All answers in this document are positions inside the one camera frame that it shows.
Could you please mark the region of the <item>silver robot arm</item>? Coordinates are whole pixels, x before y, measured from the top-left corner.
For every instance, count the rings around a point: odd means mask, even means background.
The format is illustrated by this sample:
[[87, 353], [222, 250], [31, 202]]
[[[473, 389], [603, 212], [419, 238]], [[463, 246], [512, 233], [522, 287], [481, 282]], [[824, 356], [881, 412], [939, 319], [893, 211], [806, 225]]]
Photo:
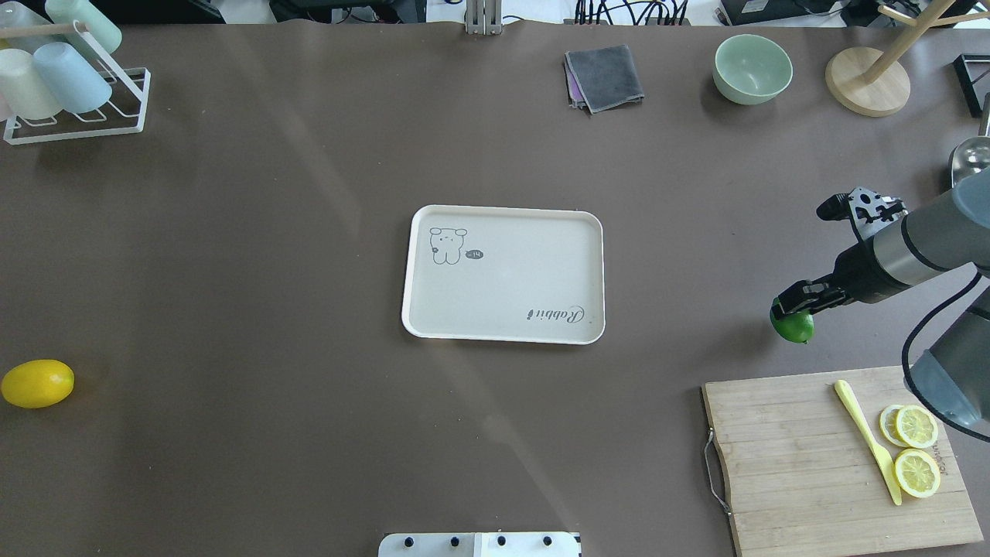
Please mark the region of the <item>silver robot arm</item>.
[[779, 332], [789, 322], [853, 303], [878, 304], [941, 275], [959, 282], [906, 335], [900, 360], [906, 387], [958, 432], [988, 440], [988, 172], [966, 177], [927, 205], [906, 210], [898, 198], [855, 188], [817, 208], [845, 221], [855, 243], [832, 270], [799, 281], [771, 303]]

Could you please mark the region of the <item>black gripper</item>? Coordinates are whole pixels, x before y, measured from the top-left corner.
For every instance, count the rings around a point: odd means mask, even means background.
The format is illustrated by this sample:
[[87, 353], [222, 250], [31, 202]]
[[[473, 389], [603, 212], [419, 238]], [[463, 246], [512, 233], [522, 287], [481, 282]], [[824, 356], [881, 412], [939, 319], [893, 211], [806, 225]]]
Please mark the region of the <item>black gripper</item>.
[[772, 302], [774, 316], [789, 316], [807, 310], [810, 314], [848, 303], [848, 295], [841, 286], [831, 283], [830, 278], [816, 281], [799, 281], [790, 285]]

